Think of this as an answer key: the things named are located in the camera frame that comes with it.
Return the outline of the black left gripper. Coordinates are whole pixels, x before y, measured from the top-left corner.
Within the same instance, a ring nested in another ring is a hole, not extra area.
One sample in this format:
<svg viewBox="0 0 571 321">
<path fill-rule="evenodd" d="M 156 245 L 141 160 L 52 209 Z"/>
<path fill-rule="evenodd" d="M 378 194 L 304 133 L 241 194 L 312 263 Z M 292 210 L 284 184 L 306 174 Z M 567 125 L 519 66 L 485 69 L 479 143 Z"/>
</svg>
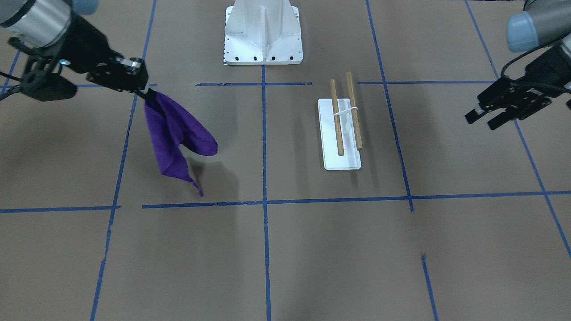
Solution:
<svg viewBox="0 0 571 321">
<path fill-rule="evenodd" d="M 500 114 L 488 120 L 490 130 L 504 124 L 524 120 L 551 104 L 553 98 L 570 93 L 570 51 L 567 47 L 551 47 L 525 67 L 518 79 L 502 74 L 477 96 L 477 106 L 465 114 L 469 124 L 490 112 Z"/>
</svg>

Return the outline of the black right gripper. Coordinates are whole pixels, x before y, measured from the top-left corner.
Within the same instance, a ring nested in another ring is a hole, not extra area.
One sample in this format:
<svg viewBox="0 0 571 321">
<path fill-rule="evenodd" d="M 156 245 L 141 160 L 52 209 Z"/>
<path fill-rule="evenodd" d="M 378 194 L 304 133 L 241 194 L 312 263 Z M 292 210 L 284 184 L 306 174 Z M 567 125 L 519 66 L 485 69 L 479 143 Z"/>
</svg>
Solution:
<svg viewBox="0 0 571 321">
<path fill-rule="evenodd" d="M 146 89 L 148 71 L 144 59 L 127 58 L 111 49 L 108 38 L 81 16 L 72 16 L 61 38 L 60 58 L 86 79 L 116 91 L 135 93 L 145 103 L 159 104 L 159 92 Z"/>
</svg>

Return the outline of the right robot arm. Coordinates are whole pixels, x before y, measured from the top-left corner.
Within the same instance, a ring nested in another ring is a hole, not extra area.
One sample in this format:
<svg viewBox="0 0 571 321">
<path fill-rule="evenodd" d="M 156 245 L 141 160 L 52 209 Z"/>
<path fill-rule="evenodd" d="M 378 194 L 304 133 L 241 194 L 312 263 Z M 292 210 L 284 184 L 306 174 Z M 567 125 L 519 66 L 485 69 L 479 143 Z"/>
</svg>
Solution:
<svg viewBox="0 0 571 321">
<path fill-rule="evenodd" d="M 20 77 L 3 74 L 17 84 L 1 99 L 13 94 L 41 102 L 71 99 L 78 87 L 63 77 L 67 67 L 95 85 L 155 103 L 145 61 L 112 49 L 108 37 L 84 18 L 97 7 L 96 0 L 3 0 L 1 27 L 12 33 L 8 44 L 27 61 Z"/>
</svg>

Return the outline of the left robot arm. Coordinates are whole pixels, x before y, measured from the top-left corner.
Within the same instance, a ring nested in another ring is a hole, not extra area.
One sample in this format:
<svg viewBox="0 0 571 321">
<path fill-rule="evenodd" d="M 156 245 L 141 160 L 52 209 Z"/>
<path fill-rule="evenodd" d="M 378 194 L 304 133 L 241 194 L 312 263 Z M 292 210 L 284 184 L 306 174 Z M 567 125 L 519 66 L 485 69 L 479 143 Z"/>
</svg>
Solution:
<svg viewBox="0 0 571 321">
<path fill-rule="evenodd" d="M 477 105 L 465 115 L 469 124 L 500 110 L 487 122 L 496 130 L 509 121 L 525 120 L 551 105 L 553 99 L 570 93 L 570 14 L 568 0 L 527 0 L 522 12 L 510 17 L 506 43 L 517 57 L 477 96 Z M 522 77 L 513 79 L 506 74 L 508 67 L 539 49 L 544 53 L 526 65 Z"/>
</svg>

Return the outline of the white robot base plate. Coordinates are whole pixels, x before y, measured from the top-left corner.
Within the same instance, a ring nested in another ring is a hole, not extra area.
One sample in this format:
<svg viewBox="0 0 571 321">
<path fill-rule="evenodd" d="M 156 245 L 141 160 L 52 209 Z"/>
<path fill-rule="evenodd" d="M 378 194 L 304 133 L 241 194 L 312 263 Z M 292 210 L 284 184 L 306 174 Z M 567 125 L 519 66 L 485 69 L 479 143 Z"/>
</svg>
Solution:
<svg viewBox="0 0 571 321">
<path fill-rule="evenodd" d="M 236 0 L 225 18 L 225 65 L 302 63 L 299 10 L 289 0 Z"/>
</svg>

